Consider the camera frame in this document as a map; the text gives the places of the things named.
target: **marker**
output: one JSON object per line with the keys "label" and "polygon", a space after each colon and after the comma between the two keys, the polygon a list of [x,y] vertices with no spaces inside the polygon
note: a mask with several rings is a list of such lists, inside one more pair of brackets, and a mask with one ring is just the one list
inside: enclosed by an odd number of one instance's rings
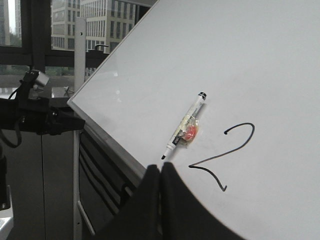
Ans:
{"label": "marker", "polygon": [[189,108],[188,112],[184,115],[183,119],[181,120],[179,126],[176,128],[174,134],[170,138],[169,142],[166,145],[166,149],[164,151],[164,154],[162,156],[162,160],[168,156],[168,154],[173,151],[177,144],[179,143],[181,139],[181,132],[185,128],[185,126],[189,123],[191,118],[196,117],[199,109],[201,108],[202,104],[206,100],[207,95],[204,92],[200,92],[198,94],[198,97],[196,98],[196,101],[192,106]]}

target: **skyscraper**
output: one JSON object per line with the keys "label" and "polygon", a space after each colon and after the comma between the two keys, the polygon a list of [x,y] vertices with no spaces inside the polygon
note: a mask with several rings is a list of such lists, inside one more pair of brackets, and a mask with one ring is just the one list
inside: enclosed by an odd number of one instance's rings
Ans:
{"label": "skyscraper", "polygon": [[51,46],[56,50],[75,48],[76,17],[86,18],[86,51],[97,44],[110,53],[133,28],[136,5],[117,0],[52,0]]}
{"label": "skyscraper", "polygon": [[15,35],[21,38],[21,7],[20,0],[15,0]]}
{"label": "skyscraper", "polygon": [[10,45],[8,0],[0,0],[0,45]]}

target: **candy wrapper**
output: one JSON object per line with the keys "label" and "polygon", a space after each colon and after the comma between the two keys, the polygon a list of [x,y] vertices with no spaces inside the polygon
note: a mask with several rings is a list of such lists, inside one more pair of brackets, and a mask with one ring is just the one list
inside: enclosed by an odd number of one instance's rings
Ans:
{"label": "candy wrapper", "polygon": [[188,145],[196,137],[199,129],[199,120],[195,117],[191,117],[189,121],[184,124],[183,128],[179,133],[179,137],[183,140],[183,145]]}

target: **black ink drawing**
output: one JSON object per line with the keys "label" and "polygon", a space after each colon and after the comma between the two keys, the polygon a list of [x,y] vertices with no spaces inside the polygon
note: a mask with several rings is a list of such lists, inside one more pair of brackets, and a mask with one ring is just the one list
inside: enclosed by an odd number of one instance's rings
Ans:
{"label": "black ink drawing", "polygon": [[220,180],[218,179],[218,177],[217,177],[212,171],[210,171],[209,169],[207,169],[207,168],[205,168],[205,167],[196,166],[196,165],[202,164],[202,163],[207,162],[207,161],[212,160],[212,159],[220,158],[220,157],[222,157],[222,156],[224,156],[224,155],[230,154],[230,153],[232,153],[232,152],[235,152],[235,151],[243,148],[243,147],[250,141],[250,139],[252,138],[252,136],[254,135],[255,125],[253,125],[253,124],[250,123],[250,122],[246,122],[246,123],[241,123],[241,124],[235,125],[235,126],[229,128],[229,129],[227,129],[226,131],[224,131],[224,134],[227,135],[230,130],[235,129],[235,128],[240,127],[240,126],[243,126],[243,125],[250,125],[250,126],[252,127],[252,131],[251,131],[251,134],[250,134],[250,136],[248,137],[248,139],[247,139],[241,146],[239,146],[239,147],[237,147],[237,148],[235,148],[235,149],[233,149],[233,150],[227,151],[227,152],[225,152],[225,153],[219,154],[219,155],[217,155],[217,156],[212,156],[212,157],[209,157],[209,158],[207,158],[207,159],[205,159],[205,160],[198,161],[198,162],[196,162],[196,163],[193,163],[193,164],[189,165],[189,168],[191,168],[191,169],[201,169],[201,170],[204,170],[204,171],[208,172],[209,174],[211,174],[211,175],[214,177],[214,179],[216,180],[216,182],[218,183],[219,187],[221,188],[221,190],[222,190],[223,192],[227,189],[227,186],[223,187],[222,184],[221,184],[221,182],[220,182]]}

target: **whiteboard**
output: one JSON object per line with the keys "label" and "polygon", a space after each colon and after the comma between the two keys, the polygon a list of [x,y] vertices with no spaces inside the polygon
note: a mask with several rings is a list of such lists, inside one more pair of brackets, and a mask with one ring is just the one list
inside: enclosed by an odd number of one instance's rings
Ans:
{"label": "whiteboard", "polygon": [[[160,0],[70,99],[144,167],[205,92],[199,132],[171,161],[248,240],[320,236],[320,1]],[[199,164],[215,173],[222,192]]]}

